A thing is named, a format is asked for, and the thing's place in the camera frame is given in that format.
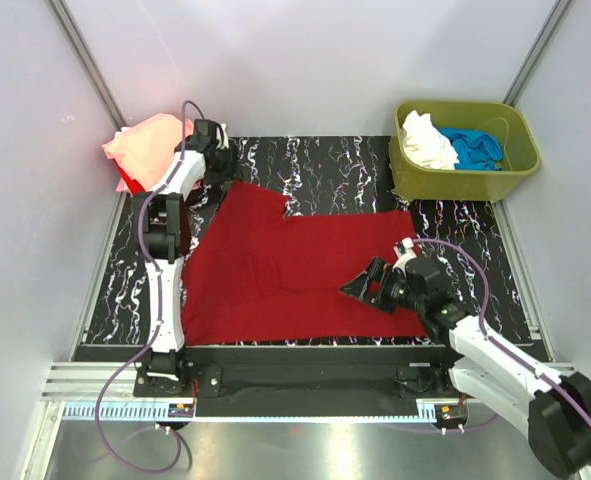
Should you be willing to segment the dark red t-shirt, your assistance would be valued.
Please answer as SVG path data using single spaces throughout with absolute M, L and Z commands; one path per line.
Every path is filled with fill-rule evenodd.
M 416 314 L 389 315 L 341 293 L 374 257 L 414 236 L 410 213 L 289 216 L 284 195 L 233 183 L 183 271 L 190 346 L 322 337 L 421 337 Z

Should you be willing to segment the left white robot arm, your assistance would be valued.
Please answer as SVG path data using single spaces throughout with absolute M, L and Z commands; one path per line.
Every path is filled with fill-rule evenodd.
M 133 201 L 151 317 L 149 338 L 135 361 L 137 397 L 180 396 L 191 389 L 181 320 L 182 272 L 191 245 L 186 201 L 199 181 L 226 182 L 235 173 L 225 126 L 197 119 L 162 179 L 150 193 L 140 193 Z

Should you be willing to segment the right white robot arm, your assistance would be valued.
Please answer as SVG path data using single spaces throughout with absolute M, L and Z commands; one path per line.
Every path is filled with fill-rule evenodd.
M 437 261 L 419 256 L 421 240 L 405 238 L 388 263 L 375 257 L 341 293 L 388 314 L 415 312 L 428 337 L 457 354 L 429 371 L 441 396 L 459 391 L 510 423 L 540 464 L 559 479 L 591 467 L 591 380 L 536 360 L 451 293 Z

